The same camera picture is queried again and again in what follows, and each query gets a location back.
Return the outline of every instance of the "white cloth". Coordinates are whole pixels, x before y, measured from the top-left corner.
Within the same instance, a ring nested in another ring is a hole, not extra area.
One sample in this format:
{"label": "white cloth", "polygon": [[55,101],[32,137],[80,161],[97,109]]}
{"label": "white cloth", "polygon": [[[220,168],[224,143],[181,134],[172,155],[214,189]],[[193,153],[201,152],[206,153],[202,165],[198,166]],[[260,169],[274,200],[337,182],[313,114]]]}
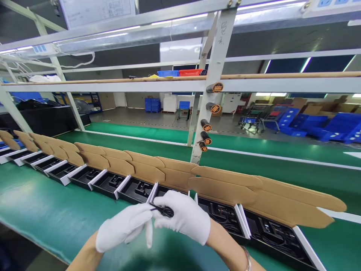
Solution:
{"label": "white cloth", "polygon": [[168,206],[174,211],[172,218],[161,215],[157,210],[153,211],[155,228],[179,231],[201,245],[206,244],[211,230],[211,220],[191,197],[169,190],[164,196],[154,198],[153,203],[157,206]]}
{"label": "white cloth", "polygon": [[116,247],[121,243],[130,243],[145,228],[146,242],[148,248],[152,247],[153,226],[152,212],[153,206],[143,203],[132,205],[107,219],[99,228],[96,249],[103,253]]}

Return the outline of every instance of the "metal shelf frame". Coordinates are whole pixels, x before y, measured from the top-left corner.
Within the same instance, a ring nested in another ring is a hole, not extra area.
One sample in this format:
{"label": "metal shelf frame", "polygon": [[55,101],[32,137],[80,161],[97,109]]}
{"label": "metal shelf frame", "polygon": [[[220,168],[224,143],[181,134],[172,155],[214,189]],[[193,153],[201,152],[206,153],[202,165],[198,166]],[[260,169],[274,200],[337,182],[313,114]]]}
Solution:
{"label": "metal shelf frame", "polygon": [[[162,9],[159,11],[149,12],[145,14],[139,14],[131,18],[117,19],[112,22],[104,22],[97,25],[97,27],[85,27],[74,30],[61,31],[55,34],[48,35],[46,33],[45,25],[49,22],[36,14],[23,14],[28,18],[34,20],[40,37],[32,38],[24,41],[18,41],[15,43],[4,44],[0,46],[0,51],[11,50],[19,47],[39,45],[44,43],[51,43],[55,41],[74,39],[83,37],[86,35],[93,35],[105,31],[112,31],[114,29],[132,27],[136,25],[151,24],[158,21],[171,20],[175,18],[191,16],[200,13],[208,13],[209,16],[214,17],[214,21],[211,29],[208,31],[208,35],[203,39],[202,51],[200,59],[196,61],[184,61],[184,63],[200,63],[200,67],[204,67],[206,62],[209,62],[208,75],[206,80],[196,81],[157,81],[157,82],[67,82],[68,84],[18,84],[16,77],[10,69],[9,74],[12,76],[16,85],[1,85],[0,86],[0,102],[5,106],[7,111],[11,114],[19,127],[24,132],[31,132],[30,126],[26,123],[21,113],[18,111],[9,92],[24,92],[24,91],[36,91],[36,92],[65,92],[70,102],[70,107],[74,113],[75,119],[78,123],[81,132],[90,132],[96,134],[105,134],[100,132],[86,131],[81,121],[80,115],[75,106],[72,94],[77,93],[89,93],[89,92],[169,92],[172,89],[173,92],[195,92],[196,98],[193,107],[197,108],[199,102],[199,94],[203,92],[203,99],[200,106],[199,117],[197,114],[191,115],[190,131],[188,134],[188,142],[176,143],[169,141],[160,141],[152,139],[144,139],[137,137],[129,137],[123,135],[106,134],[110,136],[118,136],[125,138],[133,138],[138,140],[146,140],[153,142],[161,142],[173,145],[189,146],[192,147],[192,155],[190,161],[199,164],[202,151],[199,148],[199,142],[201,141],[200,132],[202,127],[197,121],[197,118],[206,119],[210,121],[211,112],[206,109],[208,102],[215,102],[219,99],[221,94],[207,93],[205,91],[208,85],[221,81],[224,84],[224,92],[235,92],[235,90],[245,90],[247,92],[324,92],[324,93],[361,93],[361,77],[335,77],[335,78],[255,78],[255,79],[232,79],[221,80],[221,74],[224,63],[226,61],[250,61],[250,60],[270,60],[281,58],[297,58],[297,57],[311,57],[311,56],[326,56],[326,55],[345,55],[345,54],[359,54],[361,49],[352,50],[335,50],[335,51],[323,51],[323,52],[301,52],[281,55],[264,55],[264,56],[243,56],[236,58],[226,58],[228,50],[229,40],[232,35],[234,22],[237,15],[237,8],[239,6],[253,5],[256,3],[264,3],[265,0],[243,0],[243,1],[226,1],[226,0],[203,0],[186,5],[176,6],[173,8]],[[210,59],[206,59],[209,50],[212,48]],[[31,60],[13,58],[12,56],[1,55],[1,58],[6,61],[19,61],[29,62]],[[167,63],[151,63],[151,64],[137,64],[137,65],[122,65],[112,67],[99,67],[99,68],[84,68],[84,69],[72,69],[62,70],[57,57],[51,57],[52,64],[40,63],[37,61],[31,61],[32,64],[44,65],[54,68],[57,75],[65,81],[64,72],[87,72],[95,70],[113,70],[113,69],[131,69],[139,67],[159,67],[163,65],[175,65],[174,62]],[[39,72],[32,74],[45,74],[48,72]],[[192,144],[193,133],[196,131],[194,144]]]}

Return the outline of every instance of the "bracelet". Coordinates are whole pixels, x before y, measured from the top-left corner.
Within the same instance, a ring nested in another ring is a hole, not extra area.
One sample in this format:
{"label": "bracelet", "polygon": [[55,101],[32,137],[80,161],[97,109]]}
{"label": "bracelet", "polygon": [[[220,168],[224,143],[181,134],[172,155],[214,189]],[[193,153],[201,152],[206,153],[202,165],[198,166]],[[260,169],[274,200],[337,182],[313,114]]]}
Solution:
{"label": "bracelet", "polygon": [[244,252],[245,252],[245,254],[247,256],[247,260],[248,260],[248,266],[247,266],[246,271],[251,271],[251,267],[252,267],[251,256],[249,255],[249,252],[246,249],[246,247],[241,246],[241,248],[243,248],[243,250],[244,250]]}

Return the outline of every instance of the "red plastic crate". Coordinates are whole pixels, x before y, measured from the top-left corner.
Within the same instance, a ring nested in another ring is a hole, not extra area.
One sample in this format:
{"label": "red plastic crate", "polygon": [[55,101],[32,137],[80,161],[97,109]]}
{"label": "red plastic crate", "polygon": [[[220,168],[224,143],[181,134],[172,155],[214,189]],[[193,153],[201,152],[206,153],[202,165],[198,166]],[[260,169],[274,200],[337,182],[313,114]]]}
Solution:
{"label": "red plastic crate", "polygon": [[179,76],[198,76],[201,73],[202,69],[193,69],[193,70],[180,70]]}

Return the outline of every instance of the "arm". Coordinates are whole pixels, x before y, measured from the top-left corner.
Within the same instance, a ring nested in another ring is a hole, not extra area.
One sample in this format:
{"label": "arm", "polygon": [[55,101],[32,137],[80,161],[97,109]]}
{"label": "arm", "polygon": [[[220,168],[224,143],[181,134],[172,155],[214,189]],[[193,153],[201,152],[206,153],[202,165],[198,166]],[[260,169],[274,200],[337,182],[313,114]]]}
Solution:
{"label": "arm", "polygon": [[[245,271],[248,266],[247,256],[229,233],[217,222],[211,219],[211,230],[206,243],[222,258],[231,271]],[[251,257],[252,271],[265,269]]]}
{"label": "arm", "polygon": [[152,212],[149,204],[137,204],[125,208],[107,219],[89,240],[68,267],[67,271],[95,271],[104,252],[121,243],[130,243],[145,228],[148,248],[152,247]]}
{"label": "arm", "polygon": [[[170,190],[153,202],[158,206],[168,206],[174,211],[172,218],[153,211],[155,228],[170,228],[189,236],[201,245],[207,244],[218,253],[231,271],[246,271],[248,259],[243,248],[220,224],[210,219],[191,197]],[[251,259],[251,262],[252,271],[264,271],[254,259]]]}
{"label": "arm", "polygon": [[103,257],[103,253],[96,250],[96,238],[98,231],[93,234],[78,255],[72,261],[67,271],[95,271]]}

